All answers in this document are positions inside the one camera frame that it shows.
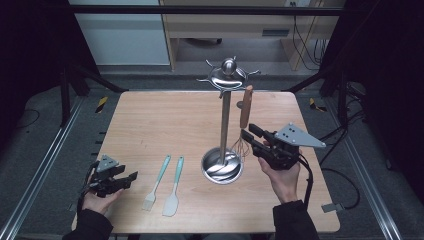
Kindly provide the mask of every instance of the black sleeve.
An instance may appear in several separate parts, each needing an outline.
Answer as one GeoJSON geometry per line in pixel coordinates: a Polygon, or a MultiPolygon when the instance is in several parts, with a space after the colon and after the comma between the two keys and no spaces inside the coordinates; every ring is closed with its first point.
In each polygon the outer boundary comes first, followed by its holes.
{"type": "Polygon", "coordinates": [[[109,220],[100,213],[85,209],[77,219],[74,231],[63,236],[63,240],[103,240],[109,239],[113,226],[109,220]]]}
{"type": "Polygon", "coordinates": [[[273,213],[276,240],[319,239],[315,225],[301,200],[275,206],[273,213]]]}

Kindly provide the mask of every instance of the person's left hand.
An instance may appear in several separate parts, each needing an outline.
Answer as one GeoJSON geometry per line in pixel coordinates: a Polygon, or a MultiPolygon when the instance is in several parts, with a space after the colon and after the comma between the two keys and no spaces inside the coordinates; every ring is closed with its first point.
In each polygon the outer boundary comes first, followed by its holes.
{"type": "Polygon", "coordinates": [[[90,209],[92,211],[98,212],[100,214],[105,214],[109,206],[118,199],[124,189],[120,189],[116,193],[107,195],[105,198],[96,196],[92,191],[89,191],[84,197],[84,203],[82,204],[82,210],[90,209]]]}

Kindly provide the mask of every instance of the person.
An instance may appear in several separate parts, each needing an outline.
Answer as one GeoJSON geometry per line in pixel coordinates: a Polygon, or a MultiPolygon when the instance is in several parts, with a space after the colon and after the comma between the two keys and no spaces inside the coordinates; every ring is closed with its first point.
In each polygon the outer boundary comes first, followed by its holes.
{"type": "MultiPolygon", "coordinates": [[[[258,161],[262,171],[268,175],[272,189],[281,202],[281,205],[273,208],[275,239],[319,239],[306,207],[297,197],[300,163],[295,164],[289,170],[275,171],[263,158],[258,158],[258,161]]],[[[106,198],[100,198],[94,193],[88,192],[84,198],[82,211],[78,215],[75,230],[65,235],[63,240],[108,239],[113,226],[104,214],[109,206],[119,198],[122,191],[121,189],[106,198]]]]}

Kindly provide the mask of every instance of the whisk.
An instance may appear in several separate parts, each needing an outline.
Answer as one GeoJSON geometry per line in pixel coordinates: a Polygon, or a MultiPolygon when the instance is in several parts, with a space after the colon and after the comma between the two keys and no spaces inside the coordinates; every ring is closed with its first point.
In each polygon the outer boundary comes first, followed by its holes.
{"type": "Polygon", "coordinates": [[[238,140],[234,143],[234,145],[231,147],[243,159],[250,153],[249,144],[242,138],[241,131],[247,127],[247,123],[249,122],[250,106],[252,104],[252,93],[253,86],[247,86],[244,90],[243,102],[241,106],[240,136],[238,140]]]}

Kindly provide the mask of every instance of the wall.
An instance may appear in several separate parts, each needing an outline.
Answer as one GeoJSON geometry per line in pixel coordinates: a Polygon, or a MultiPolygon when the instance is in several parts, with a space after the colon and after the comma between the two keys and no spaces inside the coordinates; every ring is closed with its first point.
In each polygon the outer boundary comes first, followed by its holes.
{"type": "MultiPolygon", "coordinates": [[[[159,5],[157,0],[69,0],[71,5],[159,5]]],[[[76,14],[97,65],[169,65],[158,14],[76,14]]]]}

